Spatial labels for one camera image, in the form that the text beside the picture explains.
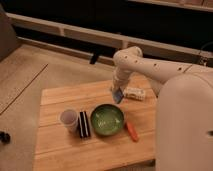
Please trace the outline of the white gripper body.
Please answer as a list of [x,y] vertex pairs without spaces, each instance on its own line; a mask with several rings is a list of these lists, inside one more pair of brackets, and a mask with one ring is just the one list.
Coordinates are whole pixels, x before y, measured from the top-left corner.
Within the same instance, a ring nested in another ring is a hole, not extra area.
[[118,89],[124,90],[127,85],[127,80],[119,79],[116,75],[114,75],[112,79],[111,91],[116,92]]

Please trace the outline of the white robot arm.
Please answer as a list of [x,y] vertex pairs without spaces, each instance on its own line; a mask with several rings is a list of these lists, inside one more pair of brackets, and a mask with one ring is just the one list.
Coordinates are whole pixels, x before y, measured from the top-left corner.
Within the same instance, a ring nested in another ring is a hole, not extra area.
[[213,67],[149,59],[129,47],[113,56],[111,91],[134,72],[161,84],[156,107],[156,171],[213,171]]

